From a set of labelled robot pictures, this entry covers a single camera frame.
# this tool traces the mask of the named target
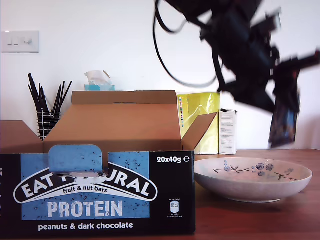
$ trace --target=light switch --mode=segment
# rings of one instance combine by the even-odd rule
[[[9,46],[11,46],[12,45],[12,38],[11,37],[8,37],[8,39],[7,39],[7,44],[9,45]]]
[[[17,36],[13,37],[13,45],[19,45],[19,38]]]
[[[1,32],[1,51],[4,54],[39,53],[39,31]]]

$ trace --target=yellow bag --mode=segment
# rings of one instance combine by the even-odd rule
[[[203,114],[217,113],[220,110],[220,94],[202,92],[177,94],[181,138],[186,134],[196,117]],[[213,120],[208,131],[195,148],[195,154],[212,155],[219,151],[218,115]]]

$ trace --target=blue floral pattern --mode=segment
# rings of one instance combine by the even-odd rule
[[[267,166],[265,166],[265,170],[267,170],[267,171],[272,171],[272,169],[274,169],[274,166],[271,163],[269,163]]]
[[[256,167],[256,169],[258,169],[258,170],[262,170],[262,169],[265,168],[265,165],[264,165],[263,163],[258,163],[255,167]]]
[[[263,163],[258,163],[256,166],[252,166],[252,173],[257,173],[259,177],[263,177],[266,175],[266,172],[264,172],[263,170],[265,169],[266,171],[270,171],[270,173],[267,174],[267,178],[275,178],[278,177],[278,181],[280,181],[281,179],[290,179],[291,181],[298,181],[298,179],[292,178],[290,177],[290,173],[292,173],[294,171],[293,168],[288,168],[288,170],[284,171],[284,174],[280,174],[277,172],[271,172],[273,169],[275,168],[274,165],[272,165],[271,163],[268,163],[266,166]],[[239,166],[231,166],[228,165],[228,162],[226,160],[224,160],[224,171],[226,172],[236,172],[237,174],[239,174],[240,172],[250,172],[249,170],[250,168],[243,168],[243,169],[239,169]],[[219,173],[218,171],[221,171],[221,169],[216,169],[214,168],[213,171],[215,173]]]
[[[265,173],[264,171],[258,172],[258,175],[259,175],[260,177],[264,176],[265,174],[266,174],[266,173]]]

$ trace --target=metal wire cup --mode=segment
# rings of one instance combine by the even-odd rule
[[[60,120],[61,112],[47,112],[42,108],[41,112],[37,112],[38,120],[38,135],[41,140],[44,140],[51,130],[56,126]]]

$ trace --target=white ceramic bowl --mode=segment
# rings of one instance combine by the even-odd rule
[[[205,189],[227,199],[269,203],[301,192],[312,171],[286,161],[228,157],[196,161],[195,180]]]

